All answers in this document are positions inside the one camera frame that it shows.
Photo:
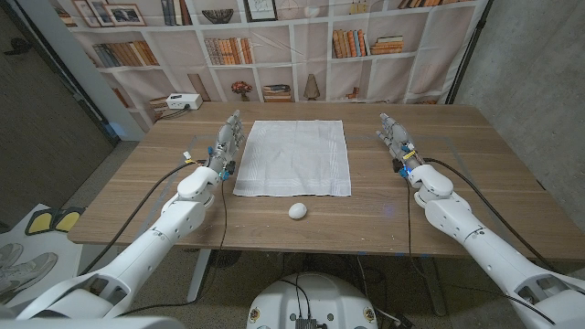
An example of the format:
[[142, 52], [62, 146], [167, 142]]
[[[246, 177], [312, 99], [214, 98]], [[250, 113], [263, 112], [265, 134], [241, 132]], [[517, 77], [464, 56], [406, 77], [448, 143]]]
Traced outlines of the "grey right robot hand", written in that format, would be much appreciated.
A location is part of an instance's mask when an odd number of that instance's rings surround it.
[[399, 122], [385, 113], [379, 117], [383, 130], [376, 131], [376, 134], [388, 148], [393, 170], [403, 178], [408, 178], [424, 161], [418, 155], [413, 139]]

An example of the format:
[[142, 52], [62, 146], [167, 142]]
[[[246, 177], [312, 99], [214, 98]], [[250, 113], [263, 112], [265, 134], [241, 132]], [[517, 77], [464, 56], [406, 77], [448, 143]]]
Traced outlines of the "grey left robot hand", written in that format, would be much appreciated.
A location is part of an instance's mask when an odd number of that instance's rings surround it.
[[207, 160], [207, 167], [217, 172], [222, 180], [226, 179], [225, 175], [234, 173], [235, 157], [244, 139], [240, 111], [235, 110], [220, 127]]

